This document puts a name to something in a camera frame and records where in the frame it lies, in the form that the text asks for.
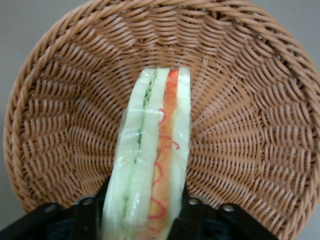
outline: woven basket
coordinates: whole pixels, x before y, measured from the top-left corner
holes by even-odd
[[[293,239],[320,192],[320,77],[293,36],[246,0],[92,0],[37,43],[10,96],[4,152],[29,212],[69,207],[111,174],[144,67],[187,66],[187,185]]]

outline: gray background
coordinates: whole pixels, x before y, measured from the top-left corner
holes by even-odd
[[[0,0],[0,139],[7,102],[20,67],[41,36],[86,0]],[[304,46],[320,70],[320,0],[252,0],[272,14]],[[23,215],[7,176],[0,147],[0,230]],[[318,206],[298,240],[320,236]]]

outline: wrapped sandwich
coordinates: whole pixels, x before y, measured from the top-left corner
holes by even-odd
[[[190,141],[190,71],[146,68],[122,118],[102,240],[164,240],[179,215]]]

